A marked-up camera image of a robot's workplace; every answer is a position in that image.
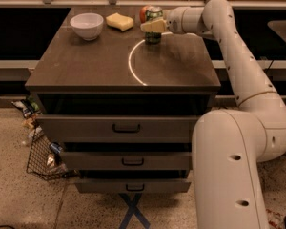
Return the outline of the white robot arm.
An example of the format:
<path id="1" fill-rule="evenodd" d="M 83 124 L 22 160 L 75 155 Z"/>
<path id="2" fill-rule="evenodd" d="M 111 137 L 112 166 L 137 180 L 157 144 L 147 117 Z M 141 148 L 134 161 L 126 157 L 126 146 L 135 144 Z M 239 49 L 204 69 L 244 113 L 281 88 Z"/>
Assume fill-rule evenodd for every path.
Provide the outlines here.
<path id="1" fill-rule="evenodd" d="M 257 165 L 286 152 L 286 105 L 239 35 L 232 6 L 178 7 L 141 29 L 211 36 L 235 95 L 234 109 L 210 111 L 194 126 L 197 228 L 269 229 Z"/>

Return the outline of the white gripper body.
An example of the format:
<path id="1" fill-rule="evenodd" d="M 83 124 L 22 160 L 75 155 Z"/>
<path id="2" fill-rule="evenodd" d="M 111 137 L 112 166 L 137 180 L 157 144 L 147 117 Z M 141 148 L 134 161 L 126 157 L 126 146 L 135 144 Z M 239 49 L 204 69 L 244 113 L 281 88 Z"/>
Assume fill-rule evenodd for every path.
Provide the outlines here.
<path id="1" fill-rule="evenodd" d="M 178 7 L 164 12 L 168 30 L 176 34 L 204 31 L 202 7 Z"/>

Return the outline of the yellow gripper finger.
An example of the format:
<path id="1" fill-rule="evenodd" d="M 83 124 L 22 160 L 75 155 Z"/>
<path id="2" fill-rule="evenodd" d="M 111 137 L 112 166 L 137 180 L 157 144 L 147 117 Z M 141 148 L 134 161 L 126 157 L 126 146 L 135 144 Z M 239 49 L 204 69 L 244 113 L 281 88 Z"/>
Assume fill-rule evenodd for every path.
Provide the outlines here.
<path id="1" fill-rule="evenodd" d="M 163 18 L 156 18 L 141 24 L 140 29 L 143 32 L 162 33 L 167 29 L 167 24 Z"/>

